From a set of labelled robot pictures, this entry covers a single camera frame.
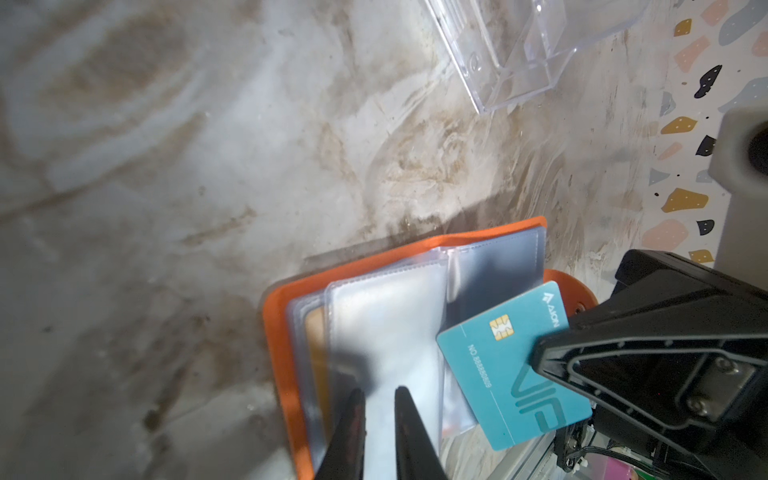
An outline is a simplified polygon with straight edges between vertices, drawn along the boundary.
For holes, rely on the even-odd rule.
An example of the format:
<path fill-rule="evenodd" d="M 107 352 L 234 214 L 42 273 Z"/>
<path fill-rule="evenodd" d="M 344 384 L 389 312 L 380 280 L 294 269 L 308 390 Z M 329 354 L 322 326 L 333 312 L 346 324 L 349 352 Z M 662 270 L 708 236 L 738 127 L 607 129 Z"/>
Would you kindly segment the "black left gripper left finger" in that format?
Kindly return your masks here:
<path fill-rule="evenodd" d="M 360 388 L 351 391 L 335 427 L 315 480 L 360 480 L 364 472 L 366 399 Z"/>

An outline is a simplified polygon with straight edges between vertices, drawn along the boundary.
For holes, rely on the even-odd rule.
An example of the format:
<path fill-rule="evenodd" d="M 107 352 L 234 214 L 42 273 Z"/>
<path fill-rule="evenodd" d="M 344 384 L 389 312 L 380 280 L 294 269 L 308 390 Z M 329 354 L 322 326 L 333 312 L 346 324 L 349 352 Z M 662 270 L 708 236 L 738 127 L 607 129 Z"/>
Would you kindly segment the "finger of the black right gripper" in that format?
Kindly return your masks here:
<path fill-rule="evenodd" d="M 536 373 L 649 436 L 767 452 L 767 293 L 671 252 L 628 251 L 611 297 L 539 338 Z"/>

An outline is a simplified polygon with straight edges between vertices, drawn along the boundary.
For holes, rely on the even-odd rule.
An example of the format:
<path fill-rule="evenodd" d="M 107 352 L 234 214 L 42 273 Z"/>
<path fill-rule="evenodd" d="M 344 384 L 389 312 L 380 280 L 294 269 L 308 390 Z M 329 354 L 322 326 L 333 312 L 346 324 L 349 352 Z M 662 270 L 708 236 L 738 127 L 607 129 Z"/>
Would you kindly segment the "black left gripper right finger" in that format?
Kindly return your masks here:
<path fill-rule="evenodd" d="M 412 396 L 395 391 L 395 443 L 398 480 L 447 480 Z"/>

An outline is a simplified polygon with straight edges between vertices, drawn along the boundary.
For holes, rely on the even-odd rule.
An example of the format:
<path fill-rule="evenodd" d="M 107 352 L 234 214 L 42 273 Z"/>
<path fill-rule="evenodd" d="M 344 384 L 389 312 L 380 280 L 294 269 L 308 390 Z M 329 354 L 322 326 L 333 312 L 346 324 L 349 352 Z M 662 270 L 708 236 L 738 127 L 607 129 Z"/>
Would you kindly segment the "orange card holder wallet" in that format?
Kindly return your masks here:
<path fill-rule="evenodd" d="M 546 282 L 567 320 L 592 306 L 578 281 L 544 266 L 547 224 L 537 217 L 433 236 L 287 283 L 264 306 L 267 342 L 301 479 L 315 479 L 351 391 L 366 399 L 362 479 L 397 477 L 395 391 L 408 388 L 439 461 L 444 439 L 479 428 L 437 343 L 460 323 Z M 324 433 L 305 317 L 325 309 L 331 433 Z"/>

